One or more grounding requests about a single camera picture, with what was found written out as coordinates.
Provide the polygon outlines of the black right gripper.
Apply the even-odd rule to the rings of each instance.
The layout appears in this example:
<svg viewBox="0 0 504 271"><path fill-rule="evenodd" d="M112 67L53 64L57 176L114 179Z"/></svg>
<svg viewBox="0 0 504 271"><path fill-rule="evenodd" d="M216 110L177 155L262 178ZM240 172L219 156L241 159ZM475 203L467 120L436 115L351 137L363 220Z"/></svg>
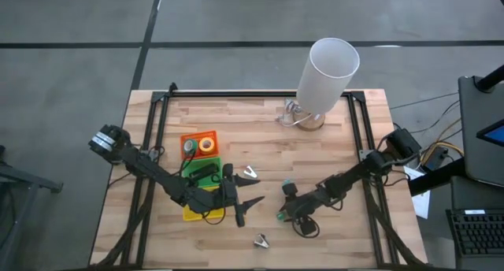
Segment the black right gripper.
<svg viewBox="0 0 504 271"><path fill-rule="evenodd" d="M295 183L283 185L282 190L285 194L285 203L281 206L280 212L284 212L284 222L297 224L299 217L313 214L320 206L316 191L297 195L298 189Z"/></svg>

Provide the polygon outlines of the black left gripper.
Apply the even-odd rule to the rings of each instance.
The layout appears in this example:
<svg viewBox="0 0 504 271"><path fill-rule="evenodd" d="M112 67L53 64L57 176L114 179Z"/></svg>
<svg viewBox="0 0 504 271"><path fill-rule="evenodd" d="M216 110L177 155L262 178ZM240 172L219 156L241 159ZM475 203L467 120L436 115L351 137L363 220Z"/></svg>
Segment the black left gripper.
<svg viewBox="0 0 504 271"><path fill-rule="evenodd" d="M223 165L222 175L223 176L220 181L220 187L218 189L222 200L218 204L218 207L226 208L228 206L233 206L235 208L236 224L239 228L242 228L245 225L244 215L246 214L248 209L260 202L264 198L264 196L259 196L240 204L237 188L258 184L260 180L243 178L238 174L233 173L233 164L231 163Z"/></svg>

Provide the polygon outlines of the black stapler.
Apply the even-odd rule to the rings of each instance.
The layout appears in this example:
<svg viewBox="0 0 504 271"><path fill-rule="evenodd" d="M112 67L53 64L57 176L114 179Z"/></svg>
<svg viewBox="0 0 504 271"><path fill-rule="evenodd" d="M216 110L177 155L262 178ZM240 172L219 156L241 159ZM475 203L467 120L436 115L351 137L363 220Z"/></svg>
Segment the black stapler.
<svg viewBox="0 0 504 271"><path fill-rule="evenodd" d="M219 167L214 163L210 163L199 169L196 169L195 171L189 174L189 177L194 181L198 181L208 176L212 176L213 174L216 174L218 172Z"/></svg>

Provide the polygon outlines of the green plastic basket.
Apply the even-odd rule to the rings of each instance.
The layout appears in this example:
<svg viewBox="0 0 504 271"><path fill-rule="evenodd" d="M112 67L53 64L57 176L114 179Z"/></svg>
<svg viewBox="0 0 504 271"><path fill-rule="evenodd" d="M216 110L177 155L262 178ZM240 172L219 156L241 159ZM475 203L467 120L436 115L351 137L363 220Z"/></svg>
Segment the green plastic basket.
<svg viewBox="0 0 504 271"><path fill-rule="evenodd" d="M183 177L189 177L190 173L192 173L196 169L199 169L199 168L201 168L205 165L208 165L210 163L216 164L219 167L219 172L216 174L213 174L212 176L208 176L206 178L198 180L198 186L199 187L217 186L221 182L221 179L222 179L222 171L221 171L222 165L221 165L221 159L219 157L202 158L202 159L198 159L198 160L192 160L191 162L189 162L189 161L184 162Z"/></svg>

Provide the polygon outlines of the yellow plastic basket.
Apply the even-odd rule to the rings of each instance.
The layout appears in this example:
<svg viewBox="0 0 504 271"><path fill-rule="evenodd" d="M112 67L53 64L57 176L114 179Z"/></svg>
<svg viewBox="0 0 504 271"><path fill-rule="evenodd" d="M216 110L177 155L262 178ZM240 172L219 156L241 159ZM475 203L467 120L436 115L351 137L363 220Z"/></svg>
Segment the yellow plastic basket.
<svg viewBox="0 0 504 271"><path fill-rule="evenodd" d="M205 213L195 213L186 205L183 208L183 220L184 221L200 221L200 220L212 220L221 219L224 216L224 208L218 210L211 210Z"/></svg>

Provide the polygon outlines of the orange plastic basket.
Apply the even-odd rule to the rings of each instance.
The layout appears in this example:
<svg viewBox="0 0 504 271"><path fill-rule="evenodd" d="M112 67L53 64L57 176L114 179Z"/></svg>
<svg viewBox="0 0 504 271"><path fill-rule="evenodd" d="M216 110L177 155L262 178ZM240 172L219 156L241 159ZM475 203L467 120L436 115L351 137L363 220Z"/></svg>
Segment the orange plastic basket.
<svg viewBox="0 0 504 271"><path fill-rule="evenodd" d="M200 152L200 150L198 148L197 151L196 151L196 153L194 154L194 158L195 159L201 159L201 158L212 158L212 157L218 156L219 155L219 146L218 146L218 138L217 138L217 132L216 131L196 132L196 133L182 135L180 137L180 151L181 151L181 155L183 157L189 156L189 155L186 155L183 152L183 142L186 139L196 139L199 142L202 138L205 138L205 137L211 137L211 138L214 139L215 144L216 144L215 151L212 154L201 154L201 152Z"/></svg>

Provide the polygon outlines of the white paper sheet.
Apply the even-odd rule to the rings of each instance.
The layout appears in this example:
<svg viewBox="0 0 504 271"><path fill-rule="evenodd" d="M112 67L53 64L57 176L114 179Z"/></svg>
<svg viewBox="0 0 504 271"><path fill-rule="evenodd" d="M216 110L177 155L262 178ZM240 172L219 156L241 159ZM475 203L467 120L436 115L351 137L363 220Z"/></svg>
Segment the white paper sheet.
<svg viewBox="0 0 504 271"><path fill-rule="evenodd" d="M418 177L424 175L424 173L417 171L416 169L411 169L408 166L404 167L404 172L409 176L411 180L415 180ZM431 192L426 191L424 193L412 197L413 208L418 217L428 219L430 196Z"/></svg>

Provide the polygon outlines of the table lamp with white shade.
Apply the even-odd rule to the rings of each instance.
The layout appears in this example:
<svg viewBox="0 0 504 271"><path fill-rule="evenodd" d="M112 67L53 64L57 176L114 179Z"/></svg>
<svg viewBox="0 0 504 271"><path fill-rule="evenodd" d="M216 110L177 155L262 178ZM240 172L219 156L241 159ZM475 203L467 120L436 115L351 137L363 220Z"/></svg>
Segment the table lamp with white shade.
<svg viewBox="0 0 504 271"><path fill-rule="evenodd" d="M360 66L356 49L337 38L317 40L310 48L296 91L294 125L313 132L324 124Z"/></svg>

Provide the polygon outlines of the black stand beam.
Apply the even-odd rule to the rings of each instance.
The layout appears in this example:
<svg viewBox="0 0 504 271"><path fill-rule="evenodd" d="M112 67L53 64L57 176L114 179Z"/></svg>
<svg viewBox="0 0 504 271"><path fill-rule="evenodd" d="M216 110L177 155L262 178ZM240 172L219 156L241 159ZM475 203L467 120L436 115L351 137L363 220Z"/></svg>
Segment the black stand beam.
<svg viewBox="0 0 504 271"><path fill-rule="evenodd" d="M410 180L408 182L410 195L420 195L426 191L448 184L453 176L466 177L464 158L459 158L441 168Z"/></svg>

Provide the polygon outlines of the black laptop keyboard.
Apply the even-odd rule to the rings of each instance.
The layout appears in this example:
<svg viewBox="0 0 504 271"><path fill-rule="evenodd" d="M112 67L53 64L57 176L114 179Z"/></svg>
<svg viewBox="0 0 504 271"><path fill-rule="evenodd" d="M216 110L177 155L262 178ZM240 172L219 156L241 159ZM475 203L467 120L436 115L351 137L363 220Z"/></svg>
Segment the black laptop keyboard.
<svg viewBox="0 0 504 271"><path fill-rule="evenodd" d="M504 258L504 209L446 210L459 258Z"/></svg>

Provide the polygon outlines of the grey laptop lid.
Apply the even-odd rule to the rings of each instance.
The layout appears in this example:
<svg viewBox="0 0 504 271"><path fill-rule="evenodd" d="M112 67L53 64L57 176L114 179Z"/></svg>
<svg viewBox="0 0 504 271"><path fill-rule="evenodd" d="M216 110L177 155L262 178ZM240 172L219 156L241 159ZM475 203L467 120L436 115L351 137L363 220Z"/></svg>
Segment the grey laptop lid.
<svg viewBox="0 0 504 271"><path fill-rule="evenodd" d="M504 187L504 147L479 139L477 132L504 120L504 83L491 93L479 91L472 77L458 79L466 174Z"/></svg>

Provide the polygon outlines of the grey metal stand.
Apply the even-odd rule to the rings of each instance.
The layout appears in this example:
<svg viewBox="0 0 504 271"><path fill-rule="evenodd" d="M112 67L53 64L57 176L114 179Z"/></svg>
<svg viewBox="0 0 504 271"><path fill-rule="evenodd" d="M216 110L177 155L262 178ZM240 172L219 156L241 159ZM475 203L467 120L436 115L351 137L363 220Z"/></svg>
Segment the grey metal stand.
<svg viewBox="0 0 504 271"><path fill-rule="evenodd" d="M6 235L0 239L0 271L9 271L13 264L13 259L20 244L23 226L34 206L38 190L46 188L51 193L60 193L63 187L63 183L27 173L7 164L2 159L5 150L6 148L0 145L0 224L2 223L2 201L5 196L8 196L10 200L10 209L6 211L6 215L11 216L12 224L9 226ZM19 209L16 208L13 193L16 186L27 190L25 200Z"/></svg>

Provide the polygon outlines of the tablet with blue screen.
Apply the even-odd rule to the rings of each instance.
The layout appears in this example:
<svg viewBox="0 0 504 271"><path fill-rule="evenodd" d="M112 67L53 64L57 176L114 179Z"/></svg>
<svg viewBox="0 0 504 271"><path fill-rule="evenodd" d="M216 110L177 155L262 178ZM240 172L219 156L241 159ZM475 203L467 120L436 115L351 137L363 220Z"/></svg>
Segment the tablet with blue screen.
<svg viewBox="0 0 504 271"><path fill-rule="evenodd" d="M504 147L504 119L479 130L476 137L500 147Z"/></svg>

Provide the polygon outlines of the black stand pole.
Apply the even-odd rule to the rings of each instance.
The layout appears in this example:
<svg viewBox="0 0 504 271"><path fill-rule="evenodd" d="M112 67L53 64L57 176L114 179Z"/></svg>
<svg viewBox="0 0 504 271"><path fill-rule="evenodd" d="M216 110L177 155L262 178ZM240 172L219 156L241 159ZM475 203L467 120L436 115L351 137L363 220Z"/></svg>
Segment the black stand pole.
<svg viewBox="0 0 504 271"><path fill-rule="evenodd" d="M477 90L483 93L491 93L495 86L502 81L504 81L504 65L501 65L485 77L476 76L473 83Z"/></svg>

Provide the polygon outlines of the black aluminium rig frame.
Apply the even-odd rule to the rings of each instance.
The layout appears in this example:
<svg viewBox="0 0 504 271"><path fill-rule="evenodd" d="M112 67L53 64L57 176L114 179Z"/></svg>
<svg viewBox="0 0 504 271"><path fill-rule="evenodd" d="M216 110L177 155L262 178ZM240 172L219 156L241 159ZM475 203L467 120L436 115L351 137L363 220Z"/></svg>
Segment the black aluminium rig frame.
<svg viewBox="0 0 504 271"><path fill-rule="evenodd" d="M293 90L133 91L123 128L145 150L163 149L160 165L180 167L182 135L216 131L219 156L237 173L250 165L260 182L239 189L241 200L264 196L239 228L228 208L218 225L184 221L183 210L162 187L111 172L102 217L91 252L91 271L140 269L406 269L401 252L367 209L377 203L420 262L426 259L408 184L392 173L392 187L357 183L342 207L322 207L314 217L315 239L298 236L276 213L284 202L282 184L293 180L300 192L354 166L393 126L381 90L347 91L315 132L277 123ZM262 233L269 249L254 246Z"/></svg>

